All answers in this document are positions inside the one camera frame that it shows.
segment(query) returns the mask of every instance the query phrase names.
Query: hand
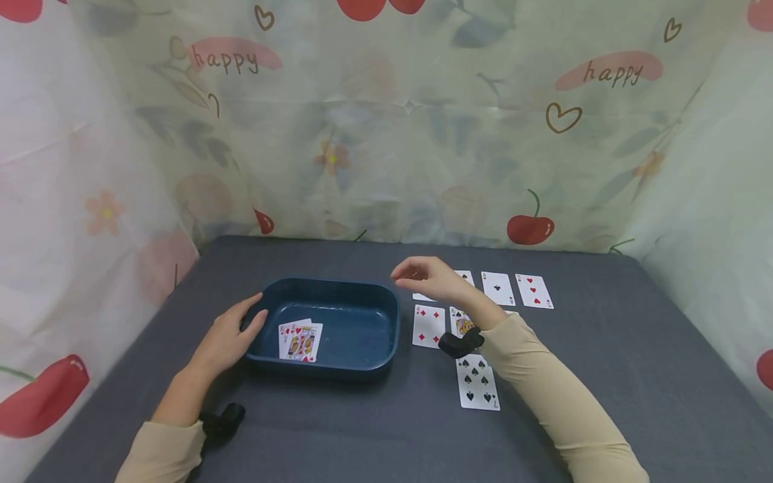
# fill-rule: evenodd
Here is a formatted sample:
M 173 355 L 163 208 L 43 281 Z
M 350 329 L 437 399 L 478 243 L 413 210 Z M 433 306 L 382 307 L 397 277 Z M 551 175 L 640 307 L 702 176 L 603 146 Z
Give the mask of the hand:
M 395 285 L 457 306 L 478 292 L 437 257 L 408 257 L 392 271 Z
M 255 305 L 263 294 L 259 293 L 229 308 L 215 319 L 209 332 L 202 339 L 188 363 L 188 368 L 211 379 L 230 368 L 247 352 L 250 344 L 263 328 L 268 310 L 261 310 L 250 325 L 240 330 L 244 314 Z

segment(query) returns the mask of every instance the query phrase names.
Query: playing card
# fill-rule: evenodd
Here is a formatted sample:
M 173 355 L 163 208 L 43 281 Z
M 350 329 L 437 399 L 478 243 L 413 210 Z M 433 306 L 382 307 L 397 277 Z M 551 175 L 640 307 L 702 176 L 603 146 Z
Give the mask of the playing card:
M 515 305 L 516 299 L 512 295 L 512 285 L 507 274 L 494 272 L 481 272 L 483 279 L 483 291 L 497 305 Z
M 454 307 L 449 307 L 448 310 L 451 314 L 451 334 L 464 337 L 467 331 L 474 327 L 469 315 Z
M 316 362 L 321 338 L 322 324 L 292 324 L 283 359 Z
M 547 293 L 547 287 L 542 277 L 539 275 L 516 274 L 516 283 L 525 306 L 553 308 L 553 301 L 550 300 L 550 294 Z
M 421 301 L 425 301 L 425 302 L 434 302 L 434 300 L 432 300 L 429 297 L 425 297 L 422 294 L 414 294 L 414 300 L 421 300 Z
M 461 407 L 472 410 L 499 411 L 494 370 L 482 355 L 470 354 L 456 360 Z
M 475 286 L 475 281 L 472 280 L 472 272 L 470 270 L 454 270 L 459 277 L 464 278 L 470 285 Z
M 279 332 L 279 359 L 286 359 L 287 357 L 287 341 L 290 336 L 290 332 L 295 328 L 294 325 L 311 324 L 310 318 L 304 318 L 295 322 L 286 322 L 280 324 L 277 329 Z
M 438 349 L 445 332 L 445 309 L 417 305 L 414 310 L 414 345 Z

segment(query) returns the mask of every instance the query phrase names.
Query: tray rim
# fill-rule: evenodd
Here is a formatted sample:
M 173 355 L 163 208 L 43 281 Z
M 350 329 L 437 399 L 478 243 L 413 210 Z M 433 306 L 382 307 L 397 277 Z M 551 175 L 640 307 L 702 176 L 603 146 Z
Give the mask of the tray rim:
M 320 364 L 309 364 L 307 362 L 302 361 L 293 361 L 289 359 L 279 359 L 273 358 L 273 357 L 266 357 L 264 355 L 253 355 L 250 354 L 250 350 L 248 349 L 247 352 L 244 353 L 244 358 L 249 359 L 252 362 L 268 362 L 270 364 L 287 364 L 289 366 L 298 366 L 298 367 L 304 367 L 304 368 L 318 368 L 318 369 L 335 369 L 337 371 L 348 371 L 348 372 L 373 372 L 377 371 L 378 369 L 383 368 L 387 364 L 389 364 L 392 359 L 394 358 L 395 354 L 397 353 L 397 346 L 400 344 L 400 320 L 402 313 L 400 312 L 400 298 L 397 297 L 397 294 L 394 293 L 392 289 L 387 287 L 384 284 L 379 284 L 377 282 L 362 282 L 362 281 L 351 281 L 351 280 L 333 280 L 330 278 L 313 278 L 313 277 L 283 277 L 283 278 L 277 278 L 276 280 L 273 280 L 268 285 L 265 286 L 265 288 L 261 291 L 266 291 L 271 285 L 274 285 L 281 281 L 286 280 L 310 280 L 310 281 L 317 281 L 317 282 L 335 282 L 335 283 L 344 283 L 344 284 L 358 284 L 358 285 L 372 285 L 374 287 L 381 287 L 385 289 L 394 299 L 395 305 L 397 306 L 397 320 L 395 321 L 395 330 L 394 330 L 394 344 L 392 344 L 392 350 L 390 351 L 389 355 L 383 360 L 378 362 L 374 366 L 370 366 L 365 369 L 353 369 L 351 367 L 346 366 L 334 366 L 330 364 L 320 365 Z

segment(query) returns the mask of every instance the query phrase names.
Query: gray table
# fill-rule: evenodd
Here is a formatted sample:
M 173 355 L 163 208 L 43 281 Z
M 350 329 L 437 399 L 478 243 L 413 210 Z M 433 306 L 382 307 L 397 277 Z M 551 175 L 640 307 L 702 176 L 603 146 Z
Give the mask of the gray table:
M 516 295 L 517 310 L 601 401 L 654 482 L 773 481 L 773 423 L 631 258 L 247 237 L 211 246 L 28 481 L 112 481 L 169 380 L 235 301 L 280 277 L 388 284 L 413 254 L 472 270 L 478 287 L 481 270 L 544 276 L 556 309 L 524 308 Z M 569 481 L 501 379 L 501 412 L 460 407 L 454 363 L 411 345 L 414 301 L 400 292 L 400 303 L 400 347 L 381 383 L 282 379 L 245 366 L 224 375 L 206 406 L 237 401 L 247 417 L 194 479 Z

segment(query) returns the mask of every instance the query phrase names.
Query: beige sleeve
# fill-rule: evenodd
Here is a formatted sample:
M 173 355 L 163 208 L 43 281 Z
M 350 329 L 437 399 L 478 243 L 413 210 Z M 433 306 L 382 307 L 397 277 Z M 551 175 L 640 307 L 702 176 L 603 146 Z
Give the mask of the beige sleeve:
M 647 472 L 604 408 L 518 314 L 481 332 L 481 353 L 553 439 L 575 483 L 646 483 Z
M 201 464 L 205 437 L 201 421 L 191 427 L 143 424 L 115 483 L 183 483 Z

